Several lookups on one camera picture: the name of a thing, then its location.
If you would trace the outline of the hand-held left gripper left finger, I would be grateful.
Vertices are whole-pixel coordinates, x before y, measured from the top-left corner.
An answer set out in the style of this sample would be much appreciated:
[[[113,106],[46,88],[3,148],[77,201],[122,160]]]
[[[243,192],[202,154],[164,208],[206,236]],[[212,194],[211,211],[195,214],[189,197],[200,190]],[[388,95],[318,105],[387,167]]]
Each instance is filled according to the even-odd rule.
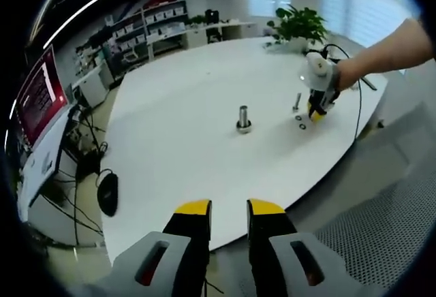
[[[116,292],[200,296],[209,262],[212,201],[179,206],[162,232],[150,232],[114,261]]]

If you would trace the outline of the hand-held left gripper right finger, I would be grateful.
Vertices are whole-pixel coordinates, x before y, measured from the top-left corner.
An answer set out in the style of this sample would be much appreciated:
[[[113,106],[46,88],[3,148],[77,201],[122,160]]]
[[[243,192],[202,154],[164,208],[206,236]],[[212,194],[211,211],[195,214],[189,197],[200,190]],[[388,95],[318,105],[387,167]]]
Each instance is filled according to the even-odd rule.
[[[247,200],[249,263],[258,296],[353,296],[345,262],[313,234],[297,232],[279,205]]]

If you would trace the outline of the person's right hand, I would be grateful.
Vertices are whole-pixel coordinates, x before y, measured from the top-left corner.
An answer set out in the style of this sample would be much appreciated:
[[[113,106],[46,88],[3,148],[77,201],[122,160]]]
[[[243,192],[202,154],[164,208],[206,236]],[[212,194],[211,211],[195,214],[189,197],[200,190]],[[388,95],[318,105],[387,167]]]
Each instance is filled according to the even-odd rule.
[[[359,65],[354,59],[344,59],[337,63],[339,71],[338,88],[344,91],[353,86],[360,78]]]

